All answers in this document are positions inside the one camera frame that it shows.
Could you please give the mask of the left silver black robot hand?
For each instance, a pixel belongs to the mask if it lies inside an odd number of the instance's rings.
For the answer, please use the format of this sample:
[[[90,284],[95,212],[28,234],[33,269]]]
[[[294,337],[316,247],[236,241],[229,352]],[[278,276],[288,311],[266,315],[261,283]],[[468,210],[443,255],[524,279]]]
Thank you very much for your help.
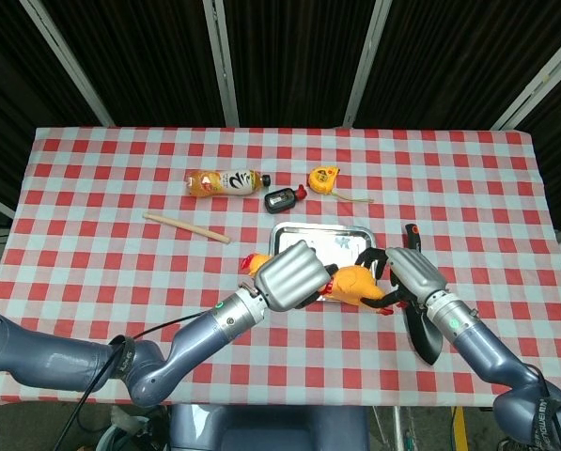
[[[274,312],[310,305],[331,281],[316,252],[300,240],[264,263],[255,276],[255,288]]]

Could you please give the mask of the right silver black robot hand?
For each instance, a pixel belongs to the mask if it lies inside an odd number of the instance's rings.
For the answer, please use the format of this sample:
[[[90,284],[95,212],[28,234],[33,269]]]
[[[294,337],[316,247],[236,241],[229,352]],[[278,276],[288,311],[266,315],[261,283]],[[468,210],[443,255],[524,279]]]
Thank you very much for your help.
[[[369,247],[355,260],[356,265],[367,269],[371,268],[373,262],[376,263],[377,277],[382,275],[386,266],[389,267],[391,282],[397,289],[379,299],[366,295],[362,302],[371,308],[387,308],[396,303],[417,303],[424,306],[435,292],[445,291],[446,279],[419,250]]]

